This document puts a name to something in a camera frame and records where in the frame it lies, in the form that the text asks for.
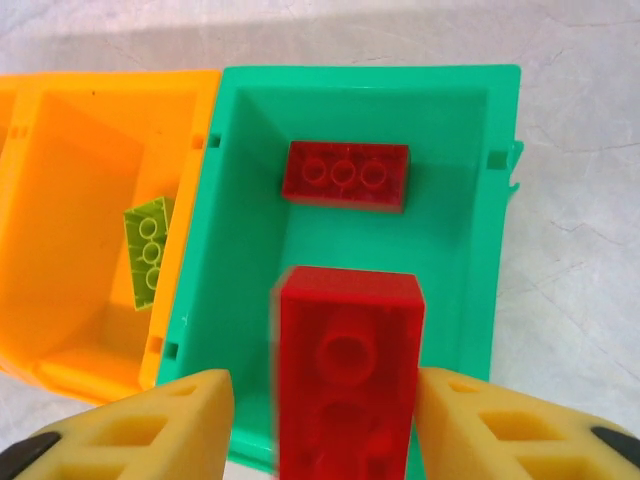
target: plastic bin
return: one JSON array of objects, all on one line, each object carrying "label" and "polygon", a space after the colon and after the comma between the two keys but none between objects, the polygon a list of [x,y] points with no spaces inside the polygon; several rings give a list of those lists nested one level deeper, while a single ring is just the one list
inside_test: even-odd
[{"label": "plastic bin", "polygon": [[[0,83],[0,364],[92,403],[154,385],[220,74],[38,74]],[[123,212],[175,199],[151,310]]]},{"label": "plastic bin", "polygon": [[[273,466],[270,290],[292,265],[417,275],[421,365],[486,379],[514,141],[516,66],[224,71],[158,383],[231,370],[230,458]],[[294,140],[409,146],[402,214],[292,204]],[[422,471],[412,440],[407,478]]]}]

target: lego stud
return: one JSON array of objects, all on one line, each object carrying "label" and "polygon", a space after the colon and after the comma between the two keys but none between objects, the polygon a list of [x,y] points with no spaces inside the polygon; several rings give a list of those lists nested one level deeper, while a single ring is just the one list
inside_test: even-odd
[{"label": "lego stud", "polygon": [[155,265],[161,257],[162,249],[156,242],[149,242],[142,249],[142,259],[149,265]]},{"label": "lego stud", "polygon": [[158,222],[150,217],[143,218],[140,222],[140,226],[138,227],[138,231],[140,232],[140,236],[142,238],[145,238],[147,240],[153,238],[153,236],[158,231]]},{"label": "lego stud", "polygon": [[387,181],[387,168],[378,161],[370,161],[364,164],[360,172],[360,181],[372,192],[380,190]]},{"label": "lego stud", "polygon": [[343,190],[358,184],[356,166],[349,160],[340,160],[331,168],[331,180]]},{"label": "lego stud", "polygon": [[317,157],[305,160],[302,165],[302,178],[314,187],[324,187],[329,183],[327,165]]},{"label": "lego stud", "polygon": [[152,267],[147,272],[145,276],[145,282],[147,283],[147,287],[151,290],[155,290],[158,286],[158,277],[160,276],[160,269],[158,267]]},{"label": "lego stud", "polygon": [[360,309],[336,312],[316,351],[316,365],[329,382],[356,386],[364,382],[376,364],[371,318]]}]

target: red 2x4 brick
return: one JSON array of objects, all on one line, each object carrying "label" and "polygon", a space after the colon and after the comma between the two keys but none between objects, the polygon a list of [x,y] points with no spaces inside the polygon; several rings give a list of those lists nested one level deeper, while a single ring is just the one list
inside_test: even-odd
[{"label": "red 2x4 brick", "polygon": [[280,480],[403,480],[426,308],[416,277],[296,267],[275,300]]},{"label": "red 2x4 brick", "polygon": [[402,213],[407,145],[291,142],[282,195],[295,203]]}]

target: green storage bin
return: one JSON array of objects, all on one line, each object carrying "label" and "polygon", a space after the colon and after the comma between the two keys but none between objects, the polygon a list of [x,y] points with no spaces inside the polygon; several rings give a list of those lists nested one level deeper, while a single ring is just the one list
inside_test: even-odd
[{"label": "green storage bin", "polygon": [[[224,71],[158,383],[231,371],[231,460],[273,467],[270,291],[292,265],[416,274],[421,365],[488,378],[519,81],[513,65]],[[292,140],[409,145],[404,213],[289,203]],[[415,435],[407,476],[424,477]]]}]

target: lego brick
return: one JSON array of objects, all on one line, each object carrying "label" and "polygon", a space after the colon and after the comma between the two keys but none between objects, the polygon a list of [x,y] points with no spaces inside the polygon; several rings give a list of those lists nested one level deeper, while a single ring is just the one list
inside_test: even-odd
[{"label": "lego brick", "polygon": [[429,480],[640,480],[618,425],[448,370],[420,369],[415,419]]},{"label": "lego brick", "polygon": [[[154,385],[219,78],[0,76],[7,373],[96,404]],[[153,306],[136,310],[122,212],[158,197],[175,199],[170,235]]]},{"label": "lego brick", "polygon": [[425,303],[413,275],[296,267],[279,311],[279,478],[402,480]]},{"label": "lego brick", "polygon": [[[294,265],[415,274],[430,310],[420,364],[488,378],[519,81],[513,65],[225,69],[158,382],[231,371],[233,461],[273,468],[265,299]],[[402,215],[284,199],[296,140],[408,145]],[[412,441],[408,478],[421,470]]]},{"label": "lego brick", "polygon": [[232,422],[229,372],[200,372],[42,428],[0,453],[0,478],[222,480]]},{"label": "lego brick", "polygon": [[173,200],[166,197],[124,212],[136,310],[153,305],[172,212]]},{"label": "lego brick", "polygon": [[297,203],[402,213],[407,145],[291,142],[282,196]]}]

